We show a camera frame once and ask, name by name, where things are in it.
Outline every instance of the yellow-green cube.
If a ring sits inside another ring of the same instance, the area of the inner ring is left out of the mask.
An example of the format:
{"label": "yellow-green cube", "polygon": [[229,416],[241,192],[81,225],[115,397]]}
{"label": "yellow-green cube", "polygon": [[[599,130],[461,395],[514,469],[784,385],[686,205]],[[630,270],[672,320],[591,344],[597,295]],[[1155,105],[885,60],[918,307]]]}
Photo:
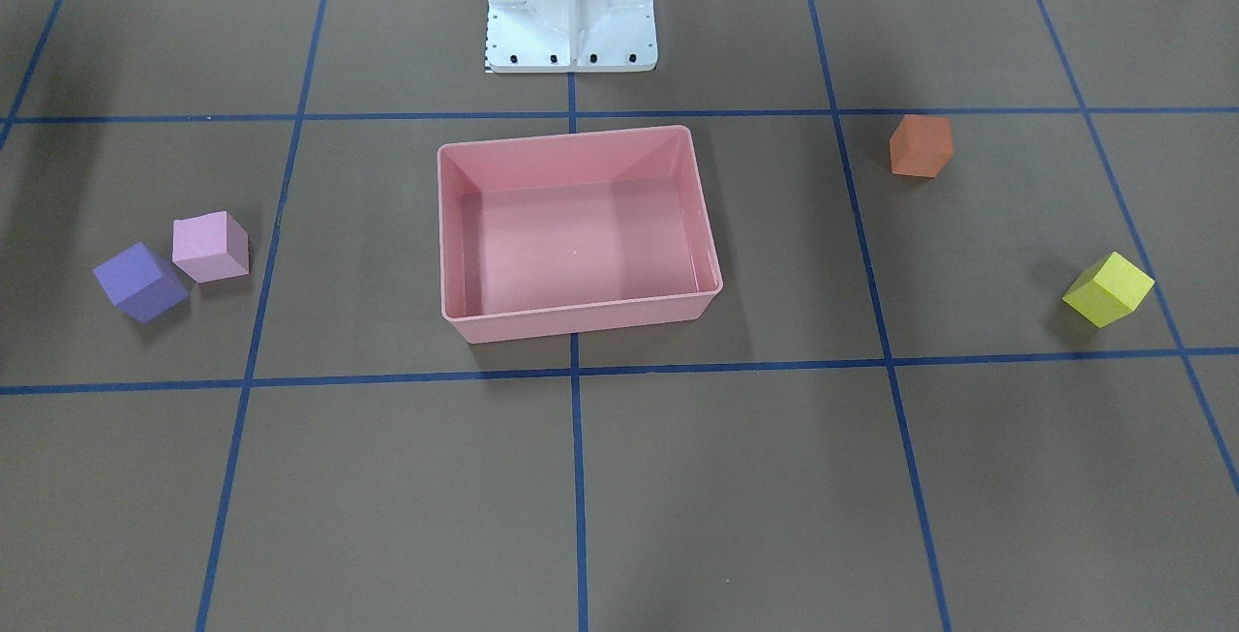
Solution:
{"label": "yellow-green cube", "polygon": [[1136,310],[1154,280],[1119,253],[1084,270],[1067,289],[1063,301],[1084,315],[1093,325],[1105,327]]}

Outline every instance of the open container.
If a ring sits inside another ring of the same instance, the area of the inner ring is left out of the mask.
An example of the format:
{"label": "open container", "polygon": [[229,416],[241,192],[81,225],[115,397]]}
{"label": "open container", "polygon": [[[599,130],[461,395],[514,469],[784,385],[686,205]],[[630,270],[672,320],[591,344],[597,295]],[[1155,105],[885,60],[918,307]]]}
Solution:
{"label": "open container", "polygon": [[684,126],[439,147],[439,248],[468,342],[695,320],[722,289]]}

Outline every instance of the pink tray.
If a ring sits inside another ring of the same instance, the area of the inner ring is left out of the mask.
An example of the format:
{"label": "pink tray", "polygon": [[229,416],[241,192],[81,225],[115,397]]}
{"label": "pink tray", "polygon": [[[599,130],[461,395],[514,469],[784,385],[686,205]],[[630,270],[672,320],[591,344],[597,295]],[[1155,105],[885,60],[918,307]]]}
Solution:
{"label": "pink tray", "polygon": [[439,147],[439,252],[468,342],[695,320],[722,289],[684,126]]}

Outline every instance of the orange cube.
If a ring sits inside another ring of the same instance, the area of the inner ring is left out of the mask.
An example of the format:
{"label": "orange cube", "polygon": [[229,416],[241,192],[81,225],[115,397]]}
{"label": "orange cube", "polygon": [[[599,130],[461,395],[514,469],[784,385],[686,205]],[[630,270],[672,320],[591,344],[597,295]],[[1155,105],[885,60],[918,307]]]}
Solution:
{"label": "orange cube", "polygon": [[891,172],[914,177],[937,177],[938,170],[955,155],[947,116],[903,115],[891,136]]}

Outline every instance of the cube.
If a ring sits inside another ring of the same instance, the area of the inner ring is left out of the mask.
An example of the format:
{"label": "cube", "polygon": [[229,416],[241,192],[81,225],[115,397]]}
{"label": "cube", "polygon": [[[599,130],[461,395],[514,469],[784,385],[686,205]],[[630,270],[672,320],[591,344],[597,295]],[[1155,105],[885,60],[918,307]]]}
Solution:
{"label": "cube", "polygon": [[249,274],[249,235],[225,209],[172,222],[172,261],[198,284]]}
{"label": "cube", "polygon": [[1063,301],[1093,325],[1105,327],[1131,315],[1152,287],[1154,280],[1145,271],[1119,253],[1110,253],[1075,279]]}
{"label": "cube", "polygon": [[142,243],[94,268],[94,278],[112,305],[142,323],[190,297],[172,265]]}
{"label": "cube", "polygon": [[937,177],[955,155],[947,116],[904,115],[891,136],[891,172],[913,177]]}

